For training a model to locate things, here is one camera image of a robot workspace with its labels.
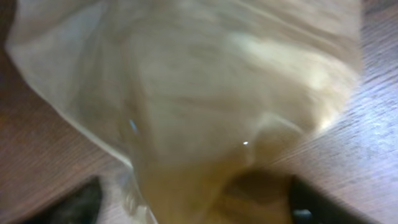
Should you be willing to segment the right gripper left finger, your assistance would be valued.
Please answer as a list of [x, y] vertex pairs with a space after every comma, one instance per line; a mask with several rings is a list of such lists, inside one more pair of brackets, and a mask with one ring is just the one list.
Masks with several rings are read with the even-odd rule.
[[96, 224], [102, 200], [100, 178], [92, 176], [19, 224]]

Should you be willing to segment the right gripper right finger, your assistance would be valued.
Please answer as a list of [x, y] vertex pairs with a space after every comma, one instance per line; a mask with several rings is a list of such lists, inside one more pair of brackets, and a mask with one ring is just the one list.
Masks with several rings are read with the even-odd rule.
[[294, 175], [289, 187], [289, 208], [294, 224], [367, 224], [370, 220], [332, 200]]

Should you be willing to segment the beige food bag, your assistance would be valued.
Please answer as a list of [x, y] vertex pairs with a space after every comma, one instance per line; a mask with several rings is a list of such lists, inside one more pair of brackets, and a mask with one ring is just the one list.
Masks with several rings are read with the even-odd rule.
[[19, 1], [6, 49], [130, 168], [133, 223], [290, 223], [265, 166], [344, 112], [360, 27], [347, 0]]

